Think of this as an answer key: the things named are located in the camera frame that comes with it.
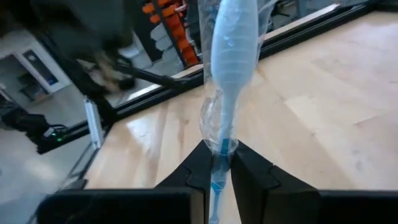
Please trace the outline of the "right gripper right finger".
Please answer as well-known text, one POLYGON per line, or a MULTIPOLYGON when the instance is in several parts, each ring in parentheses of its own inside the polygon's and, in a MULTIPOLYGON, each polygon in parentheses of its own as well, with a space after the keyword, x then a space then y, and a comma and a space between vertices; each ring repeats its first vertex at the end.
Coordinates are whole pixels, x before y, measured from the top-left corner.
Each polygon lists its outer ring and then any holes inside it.
POLYGON ((398 190, 317 189, 243 142, 231 179, 242 224, 398 224, 398 190))

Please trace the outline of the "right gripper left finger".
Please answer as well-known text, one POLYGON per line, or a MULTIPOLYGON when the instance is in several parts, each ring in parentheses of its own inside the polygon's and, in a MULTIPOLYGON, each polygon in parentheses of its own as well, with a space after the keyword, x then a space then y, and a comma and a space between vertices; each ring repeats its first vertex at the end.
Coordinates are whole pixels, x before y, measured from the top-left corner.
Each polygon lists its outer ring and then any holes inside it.
POLYGON ((38 224, 207 224, 212 154, 200 141, 149 189, 66 189, 47 197, 38 224))

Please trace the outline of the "blue white toothbrush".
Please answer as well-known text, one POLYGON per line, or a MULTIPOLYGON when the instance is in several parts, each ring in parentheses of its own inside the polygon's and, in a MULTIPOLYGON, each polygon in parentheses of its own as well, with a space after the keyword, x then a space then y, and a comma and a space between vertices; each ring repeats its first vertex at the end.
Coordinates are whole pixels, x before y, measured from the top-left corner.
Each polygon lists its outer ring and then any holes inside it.
POLYGON ((278 0, 198 0, 204 86, 200 132, 211 151, 209 224, 219 224, 242 92, 258 65, 263 36, 278 0))

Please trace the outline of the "white aluminium extrusion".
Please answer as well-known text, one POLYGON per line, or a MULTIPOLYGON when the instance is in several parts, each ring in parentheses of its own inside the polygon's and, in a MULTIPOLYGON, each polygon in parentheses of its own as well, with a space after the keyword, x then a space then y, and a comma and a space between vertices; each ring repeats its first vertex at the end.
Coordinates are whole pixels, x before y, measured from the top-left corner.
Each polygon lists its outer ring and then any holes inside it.
POLYGON ((98 108, 97 105, 87 96, 85 96, 84 99, 84 106, 93 149, 98 150, 102 147, 104 141, 104 133, 98 108))

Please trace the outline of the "black equipment green light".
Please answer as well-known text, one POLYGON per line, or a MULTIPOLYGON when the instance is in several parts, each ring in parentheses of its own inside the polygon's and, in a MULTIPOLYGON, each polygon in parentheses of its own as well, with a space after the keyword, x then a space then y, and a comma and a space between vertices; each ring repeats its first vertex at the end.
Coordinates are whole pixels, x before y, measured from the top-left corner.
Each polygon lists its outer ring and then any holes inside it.
POLYGON ((50 124, 44 115, 29 113, 14 104, 0 105, 0 128, 24 134, 36 145, 38 154, 45 154, 89 134, 87 121, 73 126, 50 124))

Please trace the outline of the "shelf with orange bins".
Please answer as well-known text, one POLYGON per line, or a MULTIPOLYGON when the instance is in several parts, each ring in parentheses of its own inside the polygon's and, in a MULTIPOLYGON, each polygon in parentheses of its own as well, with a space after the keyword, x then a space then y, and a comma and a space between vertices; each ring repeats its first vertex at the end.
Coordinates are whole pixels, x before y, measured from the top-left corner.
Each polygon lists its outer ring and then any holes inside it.
POLYGON ((184 67, 199 63, 195 47, 188 36, 187 3, 185 0, 144 0, 144 14, 155 27, 150 37, 156 49, 166 55, 171 49, 184 67))

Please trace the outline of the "white cabinet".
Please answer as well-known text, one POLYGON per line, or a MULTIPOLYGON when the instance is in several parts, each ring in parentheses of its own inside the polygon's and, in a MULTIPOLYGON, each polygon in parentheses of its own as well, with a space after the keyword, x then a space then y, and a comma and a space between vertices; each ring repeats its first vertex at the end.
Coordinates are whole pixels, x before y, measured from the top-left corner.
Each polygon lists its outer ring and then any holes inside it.
POLYGON ((26 106, 71 84, 49 51, 28 31, 0 37, 0 94, 26 106))

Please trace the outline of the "black aluminium table frame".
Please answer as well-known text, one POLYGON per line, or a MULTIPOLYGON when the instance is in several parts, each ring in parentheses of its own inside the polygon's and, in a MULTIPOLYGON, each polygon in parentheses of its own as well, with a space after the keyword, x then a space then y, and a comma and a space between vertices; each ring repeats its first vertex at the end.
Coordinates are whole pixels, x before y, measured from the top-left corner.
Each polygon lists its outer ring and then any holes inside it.
MULTIPOLYGON (((398 0, 332 4, 264 37, 238 138, 321 189, 398 189, 398 0)), ((68 186, 153 187, 200 142, 203 67, 117 109, 68 186)))

